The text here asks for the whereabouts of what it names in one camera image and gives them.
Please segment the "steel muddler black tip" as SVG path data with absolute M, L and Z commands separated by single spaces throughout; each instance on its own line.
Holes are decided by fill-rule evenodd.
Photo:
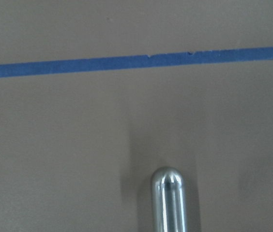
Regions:
M 151 177 L 153 230 L 186 232 L 186 198 L 182 174 L 172 167 L 161 167 Z

